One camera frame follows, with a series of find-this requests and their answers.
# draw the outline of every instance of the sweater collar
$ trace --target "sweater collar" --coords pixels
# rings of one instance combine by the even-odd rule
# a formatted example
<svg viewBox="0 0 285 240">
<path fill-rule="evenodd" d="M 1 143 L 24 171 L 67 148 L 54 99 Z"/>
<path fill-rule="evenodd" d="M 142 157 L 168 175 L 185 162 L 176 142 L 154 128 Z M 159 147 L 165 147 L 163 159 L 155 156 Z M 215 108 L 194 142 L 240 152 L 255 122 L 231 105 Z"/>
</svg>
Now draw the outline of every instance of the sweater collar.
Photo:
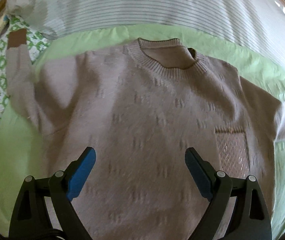
<svg viewBox="0 0 285 240">
<path fill-rule="evenodd" d="M 195 52 L 195 61 L 191 66 L 187 67 L 186 69 L 166 68 L 161 65 L 160 62 L 148 56 L 143 51 L 144 49 L 163 49 L 177 46 L 183 46 L 179 39 L 170 39 L 166 41 L 148 41 L 142 38 L 138 38 L 137 40 L 127 45 L 127 48 L 130 56 L 138 63 L 140 67 L 147 68 L 153 72 L 158 73 L 161 76 L 173 79 L 184 79 L 195 74 L 203 74 L 207 71 L 205 57 L 193 49 L 188 50 L 193 50 Z"/>
</svg>

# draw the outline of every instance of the light green fabric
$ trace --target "light green fabric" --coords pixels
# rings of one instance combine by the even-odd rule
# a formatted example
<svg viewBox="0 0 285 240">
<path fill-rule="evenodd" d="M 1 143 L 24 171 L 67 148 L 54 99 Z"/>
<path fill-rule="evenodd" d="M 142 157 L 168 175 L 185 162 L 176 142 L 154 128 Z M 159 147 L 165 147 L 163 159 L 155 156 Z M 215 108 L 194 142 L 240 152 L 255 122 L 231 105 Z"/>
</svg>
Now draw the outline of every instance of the light green fabric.
<svg viewBox="0 0 285 240">
<path fill-rule="evenodd" d="M 52 42 L 35 63 L 36 72 L 51 59 L 76 55 L 86 50 L 124 44 L 138 37 L 148 40 L 179 38 L 207 56 L 229 62 L 241 76 L 285 101 L 285 71 L 251 50 L 209 34 L 180 26 L 133 25 L 74 33 Z M 15 196 L 26 175 L 38 174 L 41 139 L 28 122 L 8 105 L 0 123 L 0 230 L 6 233 Z M 272 218 L 273 238 L 285 230 L 285 142 L 275 145 L 276 199 Z"/>
</svg>

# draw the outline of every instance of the sweater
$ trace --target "sweater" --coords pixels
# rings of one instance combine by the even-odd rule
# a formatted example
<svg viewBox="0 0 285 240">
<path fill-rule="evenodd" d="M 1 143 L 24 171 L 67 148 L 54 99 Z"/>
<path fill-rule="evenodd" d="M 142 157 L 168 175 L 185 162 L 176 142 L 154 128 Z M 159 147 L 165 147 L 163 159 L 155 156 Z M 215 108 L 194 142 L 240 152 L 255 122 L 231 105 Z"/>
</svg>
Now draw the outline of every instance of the sweater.
<svg viewBox="0 0 285 240">
<path fill-rule="evenodd" d="M 231 177 L 254 175 L 272 216 L 273 143 L 285 140 L 285 103 L 227 62 L 178 39 L 137 39 L 47 62 L 36 82 L 20 45 L 7 50 L 6 71 L 12 106 L 43 135 L 43 176 L 87 146 L 96 150 L 72 201 L 93 239 L 188 238 L 208 206 L 186 167 L 188 147 Z"/>
</svg>

